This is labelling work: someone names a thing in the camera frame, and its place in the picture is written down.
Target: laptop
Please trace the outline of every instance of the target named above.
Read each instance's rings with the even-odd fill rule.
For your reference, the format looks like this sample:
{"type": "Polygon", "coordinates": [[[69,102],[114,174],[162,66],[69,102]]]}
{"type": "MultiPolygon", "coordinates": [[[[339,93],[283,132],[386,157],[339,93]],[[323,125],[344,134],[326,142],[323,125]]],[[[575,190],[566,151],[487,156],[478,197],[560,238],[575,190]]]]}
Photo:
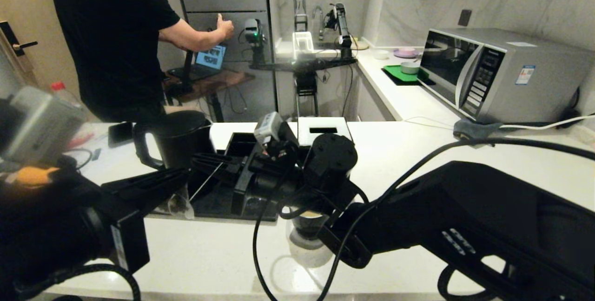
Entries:
{"type": "MultiPolygon", "coordinates": [[[[194,64],[191,64],[190,67],[190,81],[205,79],[221,72],[225,50],[226,47],[224,45],[217,45],[210,50],[197,52],[194,58],[194,64]]],[[[184,68],[171,69],[167,73],[182,79],[184,68]]]]}

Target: laptop screen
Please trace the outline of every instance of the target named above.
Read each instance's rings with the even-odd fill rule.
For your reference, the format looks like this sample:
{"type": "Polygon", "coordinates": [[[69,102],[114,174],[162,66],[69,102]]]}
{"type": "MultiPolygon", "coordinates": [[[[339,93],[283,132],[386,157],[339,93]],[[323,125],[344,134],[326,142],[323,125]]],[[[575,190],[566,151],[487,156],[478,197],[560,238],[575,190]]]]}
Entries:
{"type": "Polygon", "coordinates": [[[207,51],[201,51],[196,54],[195,64],[208,66],[221,70],[221,64],[223,64],[223,56],[225,56],[225,46],[218,45],[213,49],[207,51]]]}

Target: microwave label sticker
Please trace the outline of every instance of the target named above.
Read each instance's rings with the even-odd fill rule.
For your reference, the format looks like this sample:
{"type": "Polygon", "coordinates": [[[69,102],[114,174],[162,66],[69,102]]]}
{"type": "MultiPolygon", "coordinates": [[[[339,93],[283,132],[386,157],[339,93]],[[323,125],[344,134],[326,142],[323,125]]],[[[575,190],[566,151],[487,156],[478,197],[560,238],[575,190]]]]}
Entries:
{"type": "Polygon", "coordinates": [[[509,45],[517,46],[517,47],[536,47],[536,45],[532,45],[531,43],[527,42],[507,42],[509,45]]]}
{"type": "Polygon", "coordinates": [[[531,75],[535,72],[535,65],[523,65],[521,74],[516,79],[516,85],[527,85],[531,75]]]}

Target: green cutting board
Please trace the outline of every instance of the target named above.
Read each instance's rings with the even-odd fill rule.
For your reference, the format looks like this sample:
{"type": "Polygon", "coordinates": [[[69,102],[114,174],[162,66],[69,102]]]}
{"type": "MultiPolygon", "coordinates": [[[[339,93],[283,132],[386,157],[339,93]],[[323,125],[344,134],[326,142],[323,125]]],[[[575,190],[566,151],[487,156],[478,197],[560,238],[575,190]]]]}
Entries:
{"type": "Polygon", "coordinates": [[[387,65],[382,71],[395,82],[396,85],[419,85],[417,74],[404,74],[400,65],[387,65]]]}

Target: plastic bottle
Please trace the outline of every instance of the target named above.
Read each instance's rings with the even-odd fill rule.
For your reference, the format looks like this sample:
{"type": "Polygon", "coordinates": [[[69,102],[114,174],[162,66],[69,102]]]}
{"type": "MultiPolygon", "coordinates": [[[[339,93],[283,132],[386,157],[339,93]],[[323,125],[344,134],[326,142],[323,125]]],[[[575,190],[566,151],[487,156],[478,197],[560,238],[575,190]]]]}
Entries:
{"type": "Polygon", "coordinates": [[[76,98],[76,96],[72,94],[72,92],[66,89],[66,86],[64,85],[64,83],[62,83],[62,81],[52,83],[51,88],[54,95],[60,98],[61,100],[68,102],[76,108],[83,109],[83,105],[81,105],[78,98],[76,98]]]}

